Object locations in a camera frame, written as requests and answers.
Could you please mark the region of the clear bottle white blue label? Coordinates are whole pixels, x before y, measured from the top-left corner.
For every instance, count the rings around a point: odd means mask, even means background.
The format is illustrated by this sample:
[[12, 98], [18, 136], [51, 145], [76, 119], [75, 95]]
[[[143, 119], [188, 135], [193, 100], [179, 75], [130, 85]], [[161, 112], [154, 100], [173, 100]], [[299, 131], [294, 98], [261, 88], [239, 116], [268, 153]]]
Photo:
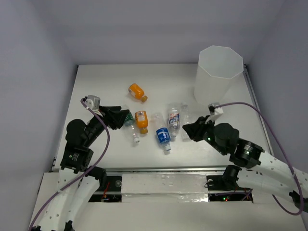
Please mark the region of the clear bottle white blue label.
[[167, 128], [172, 138], [176, 138], [180, 130], [180, 104], [172, 103], [168, 108]]

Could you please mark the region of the aluminium rail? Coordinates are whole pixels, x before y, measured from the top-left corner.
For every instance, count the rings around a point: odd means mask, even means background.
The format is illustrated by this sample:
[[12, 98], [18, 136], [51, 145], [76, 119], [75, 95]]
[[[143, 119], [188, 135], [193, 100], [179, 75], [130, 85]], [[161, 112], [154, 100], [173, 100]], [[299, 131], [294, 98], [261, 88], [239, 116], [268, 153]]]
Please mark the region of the aluminium rail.
[[107, 168], [103, 167], [107, 172], [210, 172], [224, 171], [226, 166], [210, 166], [210, 167], [146, 167], [146, 168]]

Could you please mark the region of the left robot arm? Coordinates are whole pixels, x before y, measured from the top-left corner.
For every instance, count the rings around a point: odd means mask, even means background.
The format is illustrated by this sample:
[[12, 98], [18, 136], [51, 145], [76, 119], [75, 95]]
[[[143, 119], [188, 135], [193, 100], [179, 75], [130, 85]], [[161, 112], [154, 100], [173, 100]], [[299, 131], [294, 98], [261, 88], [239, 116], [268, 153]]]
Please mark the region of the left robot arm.
[[90, 146], [103, 131], [120, 129], [129, 114], [121, 106], [99, 106], [86, 109], [93, 118], [70, 121], [66, 127], [66, 145], [60, 163], [56, 192], [41, 207], [44, 216], [38, 224], [31, 223], [31, 231], [72, 231], [89, 199], [106, 186], [106, 171], [90, 165], [93, 151]]

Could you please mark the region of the clear bottle green label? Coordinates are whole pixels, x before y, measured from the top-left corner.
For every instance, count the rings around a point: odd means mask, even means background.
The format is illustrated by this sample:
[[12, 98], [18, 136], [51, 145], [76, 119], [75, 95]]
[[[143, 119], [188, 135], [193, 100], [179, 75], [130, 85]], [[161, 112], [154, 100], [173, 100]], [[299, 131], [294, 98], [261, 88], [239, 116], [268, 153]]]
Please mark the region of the clear bottle green label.
[[132, 115], [130, 108], [126, 104], [123, 106], [123, 109], [129, 110], [129, 113], [124, 121], [124, 131], [126, 133], [126, 136], [131, 139], [133, 145], [137, 145], [140, 142], [140, 133], [136, 125], [134, 116]]

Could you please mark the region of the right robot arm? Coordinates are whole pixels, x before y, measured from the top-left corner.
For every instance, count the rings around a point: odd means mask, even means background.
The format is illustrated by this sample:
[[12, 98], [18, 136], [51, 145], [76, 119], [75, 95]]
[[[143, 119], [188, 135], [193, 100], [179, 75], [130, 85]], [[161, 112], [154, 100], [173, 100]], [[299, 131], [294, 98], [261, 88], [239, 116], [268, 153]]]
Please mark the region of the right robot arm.
[[182, 127], [195, 142], [206, 141], [221, 155], [229, 155], [228, 165], [221, 177], [223, 190], [237, 187], [262, 191], [294, 203], [298, 212], [308, 211], [308, 175], [270, 155], [250, 141], [241, 139], [239, 131], [228, 123], [215, 125], [206, 117]]

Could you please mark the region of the clear crushed plastic bottle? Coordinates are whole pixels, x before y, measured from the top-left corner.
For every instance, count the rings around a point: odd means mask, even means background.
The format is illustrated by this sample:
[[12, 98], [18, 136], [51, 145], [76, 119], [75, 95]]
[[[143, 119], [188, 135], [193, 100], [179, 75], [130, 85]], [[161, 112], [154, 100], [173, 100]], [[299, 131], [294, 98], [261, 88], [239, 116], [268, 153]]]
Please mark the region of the clear crushed plastic bottle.
[[187, 132], [184, 130], [183, 126], [190, 123], [190, 114], [188, 110], [188, 105], [185, 103], [181, 104], [181, 110], [180, 110], [180, 124], [181, 124], [181, 137], [183, 141], [189, 141], [190, 138], [187, 134]]

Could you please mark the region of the orange juice bottle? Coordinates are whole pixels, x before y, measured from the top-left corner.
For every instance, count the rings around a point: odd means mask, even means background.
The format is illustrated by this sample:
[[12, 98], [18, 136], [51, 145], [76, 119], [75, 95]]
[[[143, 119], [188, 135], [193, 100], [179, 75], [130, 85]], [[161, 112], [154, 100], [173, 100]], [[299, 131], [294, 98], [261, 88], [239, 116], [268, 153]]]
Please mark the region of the orange juice bottle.
[[137, 111], [135, 113], [135, 120], [141, 134], [148, 133], [148, 117], [146, 111]]
[[145, 95], [143, 89], [137, 85], [136, 83], [133, 83], [128, 88], [129, 93], [131, 96], [133, 96], [135, 99], [141, 101], [142, 103], [146, 102], [148, 97]]

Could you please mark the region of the white octagonal plastic bin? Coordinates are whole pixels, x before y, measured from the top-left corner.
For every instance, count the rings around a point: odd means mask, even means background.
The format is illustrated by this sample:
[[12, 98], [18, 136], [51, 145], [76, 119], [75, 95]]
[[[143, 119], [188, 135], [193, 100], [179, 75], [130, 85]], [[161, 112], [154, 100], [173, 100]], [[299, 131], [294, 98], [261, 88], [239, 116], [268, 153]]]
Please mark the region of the white octagonal plastic bin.
[[212, 45], [202, 50], [194, 85], [197, 103], [218, 103], [243, 71], [243, 58], [232, 48]]

